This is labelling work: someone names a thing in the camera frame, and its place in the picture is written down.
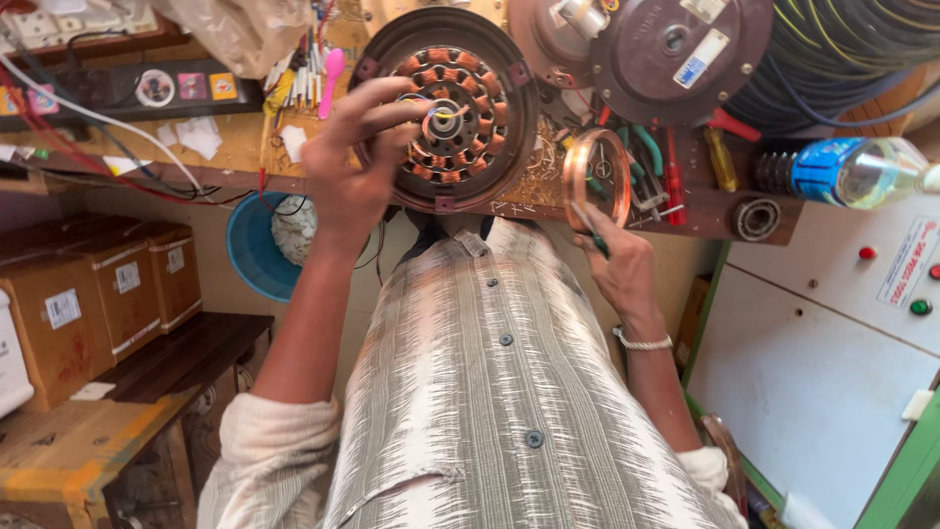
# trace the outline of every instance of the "cardboard box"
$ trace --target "cardboard box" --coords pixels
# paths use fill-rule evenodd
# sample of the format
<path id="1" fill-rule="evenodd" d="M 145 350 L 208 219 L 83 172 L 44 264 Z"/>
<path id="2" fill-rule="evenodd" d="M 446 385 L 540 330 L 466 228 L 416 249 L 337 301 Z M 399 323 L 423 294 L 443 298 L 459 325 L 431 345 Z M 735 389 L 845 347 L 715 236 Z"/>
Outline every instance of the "cardboard box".
<path id="1" fill-rule="evenodd" d="M 95 275 L 85 259 L 46 254 L 0 267 L 26 373 L 47 411 L 115 365 Z"/>
<path id="2" fill-rule="evenodd" d="M 689 361 L 689 354 L 692 352 L 696 334 L 698 334 L 702 309 L 705 307 L 705 297 L 711 287 L 711 276 L 698 276 L 692 280 L 689 298 L 685 302 L 685 311 L 679 323 L 679 333 L 676 334 L 676 341 L 672 347 L 672 358 L 680 369 L 685 369 L 685 364 Z"/>
<path id="3" fill-rule="evenodd" d="M 160 329 L 169 334 L 202 311 L 193 229 L 170 222 L 145 222 L 125 233 L 147 239 L 160 307 Z"/>
<path id="4" fill-rule="evenodd" d="M 157 286 L 148 248 L 144 237 L 111 232 L 59 250 L 84 257 L 94 274 L 111 353 L 117 361 L 161 334 Z"/>
<path id="5" fill-rule="evenodd" d="M 41 249 L 56 249 L 102 233 L 127 229 L 140 221 L 129 216 L 82 213 L 0 233 L 0 262 Z"/>

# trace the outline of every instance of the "green frame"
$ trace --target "green frame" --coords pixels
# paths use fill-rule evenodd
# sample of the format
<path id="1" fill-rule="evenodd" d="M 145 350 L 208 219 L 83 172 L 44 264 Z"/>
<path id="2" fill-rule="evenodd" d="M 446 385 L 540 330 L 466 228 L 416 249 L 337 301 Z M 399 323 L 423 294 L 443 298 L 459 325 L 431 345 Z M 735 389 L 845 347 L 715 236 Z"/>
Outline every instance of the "green frame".
<path id="1" fill-rule="evenodd" d="M 712 286 L 705 296 L 702 308 L 701 322 L 698 325 L 696 339 L 689 353 L 689 360 L 682 372 L 682 389 L 686 391 L 685 401 L 692 414 L 697 418 L 706 413 L 706 410 L 696 402 L 687 391 L 698 358 L 698 349 L 701 347 L 702 336 L 708 324 L 708 317 L 712 311 L 715 293 L 721 273 L 728 262 L 731 251 L 731 241 L 726 241 L 718 255 L 712 276 Z M 751 483 L 757 487 L 761 494 L 777 510 L 783 508 L 783 498 L 758 469 L 742 456 L 744 473 Z M 885 478 L 878 485 L 871 496 L 869 504 L 862 511 L 855 529 L 894 529 L 898 526 L 907 509 L 917 496 L 930 475 L 933 467 L 940 463 L 940 392 L 934 393 L 933 398 L 924 412 L 920 415 L 911 434 L 904 441 L 900 451 L 891 461 Z"/>

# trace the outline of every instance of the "blue bottle label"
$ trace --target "blue bottle label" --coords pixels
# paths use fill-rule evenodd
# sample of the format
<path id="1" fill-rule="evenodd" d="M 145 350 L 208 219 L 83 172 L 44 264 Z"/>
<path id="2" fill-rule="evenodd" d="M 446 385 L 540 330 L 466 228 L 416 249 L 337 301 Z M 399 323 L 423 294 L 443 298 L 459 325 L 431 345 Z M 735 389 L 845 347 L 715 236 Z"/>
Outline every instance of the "blue bottle label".
<path id="1" fill-rule="evenodd" d="M 844 206 L 836 190 L 838 173 L 865 141 L 863 137 L 838 137 L 808 145 L 793 163 L 793 189 L 804 199 Z"/>

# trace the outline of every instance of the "hand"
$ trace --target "hand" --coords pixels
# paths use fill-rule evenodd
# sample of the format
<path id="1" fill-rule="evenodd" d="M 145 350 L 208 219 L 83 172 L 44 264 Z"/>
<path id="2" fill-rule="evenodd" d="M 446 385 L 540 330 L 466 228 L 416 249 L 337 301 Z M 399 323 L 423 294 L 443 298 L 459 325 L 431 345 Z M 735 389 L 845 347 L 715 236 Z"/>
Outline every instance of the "hand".
<path id="1" fill-rule="evenodd" d="M 336 103 L 322 132 L 301 147 L 306 189 L 317 208 L 316 238 L 331 248 L 358 251 L 382 218 L 403 150 L 420 128 L 430 102 L 394 101 L 408 88 L 407 77 L 372 79 Z M 348 149 L 375 136 L 371 164 L 349 167 Z"/>
<path id="2" fill-rule="evenodd" d="M 576 235 L 574 244 L 585 251 L 591 277 L 620 316 L 627 339 L 632 342 L 663 340 L 666 322 L 653 292 L 652 245 L 618 228 L 593 204 L 585 206 L 585 215 L 606 243 L 610 258 L 603 256 L 589 236 Z"/>

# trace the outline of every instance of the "plastic bag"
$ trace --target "plastic bag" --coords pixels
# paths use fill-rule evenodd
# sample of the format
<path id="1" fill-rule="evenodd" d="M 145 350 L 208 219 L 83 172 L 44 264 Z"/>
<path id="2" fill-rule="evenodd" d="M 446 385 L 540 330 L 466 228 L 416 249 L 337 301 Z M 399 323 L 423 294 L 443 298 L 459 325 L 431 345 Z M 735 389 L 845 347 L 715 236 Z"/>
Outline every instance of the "plastic bag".
<path id="1" fill-rule="evenodd" d="M 151 0 L 235 75 L 260 79 L 311 24 L 308 0 Z"/>

